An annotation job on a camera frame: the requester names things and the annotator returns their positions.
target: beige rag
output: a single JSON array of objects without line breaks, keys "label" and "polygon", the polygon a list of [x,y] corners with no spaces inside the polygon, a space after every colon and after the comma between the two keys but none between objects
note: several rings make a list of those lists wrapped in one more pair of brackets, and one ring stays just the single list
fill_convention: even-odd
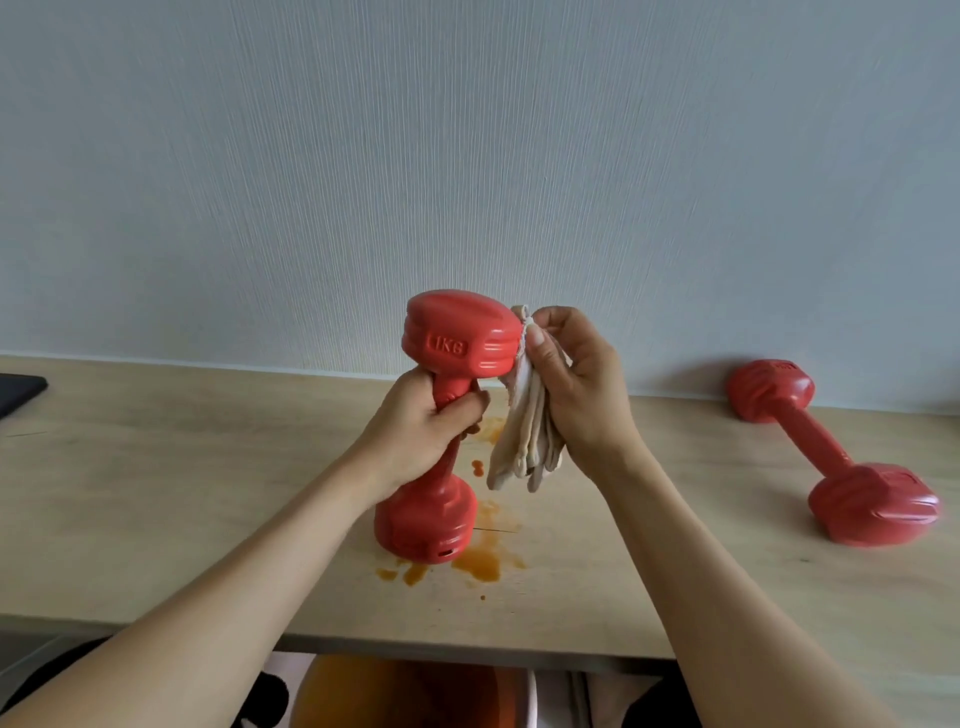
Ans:
[{"label": "beige rag", "polygon": [[527,490],[535,493],[543,477],[560,467],[564,439],[550,418],[550,395],[527,357],[527,329],[534,320],[525,305],[511,310],[523,322],[523,334],[514,368],[500,378],[507,387],[510,410],[490,455],[487,487],[498,491],[511,477],[525,477]]}]

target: dumbbell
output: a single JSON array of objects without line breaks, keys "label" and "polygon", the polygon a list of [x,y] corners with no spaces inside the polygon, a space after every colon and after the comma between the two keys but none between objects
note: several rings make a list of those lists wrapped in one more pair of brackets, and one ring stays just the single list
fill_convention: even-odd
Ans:
[{"label": "dumbbell", "polygon": [[727,397],[750,423],[778,422],[823,474],[807,504],[828,536],[845,546],[892,546],[913,541],[936,520],[940,500],[899,465],[854,463],[806,407],[813,380],[792,361],[759,359],[727,379]]},{"label": "dumbbell", "polygon": [[[469,291],[427,291],[407,303],[400,343],[433,373],[433,400],[443,408],[477,387],[477,379],[514,368],[523,324],[507,306]],[[420,564],[455,559],[469,545],[476,521],[473,490],[453,474],[460,439],[437,464],[376,506],[373,530],[381,546]]]}]

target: dumbbell handle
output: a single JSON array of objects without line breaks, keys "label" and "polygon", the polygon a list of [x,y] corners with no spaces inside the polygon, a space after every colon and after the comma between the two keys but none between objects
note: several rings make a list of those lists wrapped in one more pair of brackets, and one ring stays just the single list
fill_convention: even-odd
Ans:
[{"label": "dumbbell handle", "polygon": [[780,423],[787,437],[825,477],[837,475],[853,465],[833,435],[803,407],[789,398],[774,398],[767,412]]},{"label": "dumbbell handle", "polygon": [[[441,410],[453,401],[458,400],[473,387],[475,379],[453,379],[443,375],[434,375],[433,377],[433,401],[437,409]],[[406,487],[410,488],[430,488],[438,496],[442,496],[446,491],[446,484],[449,481],[450,474],[453,473],[453,466],[457,462],[457,452],[460,450],[460,438],[455,437],[446,446],[444,454],[430,470],[421,475],[416,480],[411,481]]]}]

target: wooden table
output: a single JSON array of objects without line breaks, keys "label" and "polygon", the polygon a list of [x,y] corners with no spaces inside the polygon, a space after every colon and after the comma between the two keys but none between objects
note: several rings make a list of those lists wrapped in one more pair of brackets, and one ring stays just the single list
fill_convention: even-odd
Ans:
[{"label": "wooden table", "polygon": [[[51,632],[126,624],[196,576],[338,455],[389,386],[14,357],[0,371],[50,380],[0,421],[0,627]],[[571,463],[534,496],[520,483],[492,494],[473,474],[503,414],[500,393],[457,465],[499,580],[443,565],[408,586],[367,514],[284,645],[594,670],[671,657],[604,501]],[[804,502],[817,474],[778,428],[720,402],[634,399],[634,414],[696,512],[838,660],[885,692],[960,694],[960,420],[817,411],[855,458],[906,465],[944,502],[916,544],[862,550],[820,534]]]}]

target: spill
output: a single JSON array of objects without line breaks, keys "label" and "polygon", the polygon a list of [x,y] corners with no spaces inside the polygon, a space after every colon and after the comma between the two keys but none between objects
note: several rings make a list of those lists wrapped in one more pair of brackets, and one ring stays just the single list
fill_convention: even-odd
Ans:
[{"label": "spill", "polygon": [[476,531],[473,541],[453,562],[452,567],[465,571],[477,581],[486,583],[499,581],[503,562],[515,569],[526,569],[523,559],[511,553],[500,544],[497,531]]},{"label": "spill", "polygon": [[490,530],[505,530],[496,526],[496,517],[500,514],[500,504],[495,500],[481,500],[477,503],[477,520],[475,528]]},{"label": "spill", "polygon": [[503,425],[506,419],[502,417],[487,417],[480,423],[480,431],[473,435],[474,438],[482,443],[496,445],[496,441],[503,434]]},{"label": "spill", "polygon": [[429,570],[430,567],[426,564],[411,564],[410,569],[403,573],[403,583],[412,587],[414,584],[420,583]]},{"label": "spill", "polygon": [[474,526],[482,531],[504,531],[517,533],[520,522],[495,500],[481,500],[477,503],[477,520]]}]

